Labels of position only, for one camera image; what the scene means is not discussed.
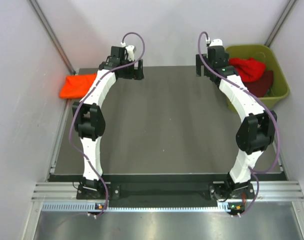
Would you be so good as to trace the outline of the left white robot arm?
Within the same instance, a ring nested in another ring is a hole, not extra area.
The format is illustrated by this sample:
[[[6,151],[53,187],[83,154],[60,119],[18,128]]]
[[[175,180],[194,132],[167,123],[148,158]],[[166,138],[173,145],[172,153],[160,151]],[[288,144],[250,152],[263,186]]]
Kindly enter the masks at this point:
[[[77,132],[82,144],[79,151],[84,157],[84,173],[77,192],[79,200],[103,200],[108,196],[105,182],[101,179],[100,142],[106,127],[102,104],[118,78],[143,79],[143,61],[141,58],[135,59],[135,51],[133,45],[124,42],[121,46],[112,46],[106,61],[99,65],[89,91],[72,105],[70,130]]]

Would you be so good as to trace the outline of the dark red t shirt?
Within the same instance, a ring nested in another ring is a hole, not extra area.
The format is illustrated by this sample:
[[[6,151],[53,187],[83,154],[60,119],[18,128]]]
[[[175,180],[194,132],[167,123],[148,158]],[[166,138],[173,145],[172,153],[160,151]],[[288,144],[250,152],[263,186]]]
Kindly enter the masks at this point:
[[[273,84],[273,71],[268,70],[263,73],[263,75],[254,82],[244,82],[248,91],[258,98],[264,97]]]

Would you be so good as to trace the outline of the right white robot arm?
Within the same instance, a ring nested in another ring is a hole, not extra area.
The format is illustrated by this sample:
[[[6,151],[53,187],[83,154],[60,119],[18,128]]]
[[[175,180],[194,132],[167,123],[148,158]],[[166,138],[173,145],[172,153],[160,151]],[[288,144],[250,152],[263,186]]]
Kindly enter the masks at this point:
[[[217,85],[232,103],[241,125],[236,133],[238,154],[223,186],[213,191],[214,198],[236,198],[248,190],[251,171],[262,153],[274,141],[276,114],[253,96],[243,85],[235,67],[229,65],[229,54],[221,45],[207,48],[195,57],[197,76],[205,75]]]

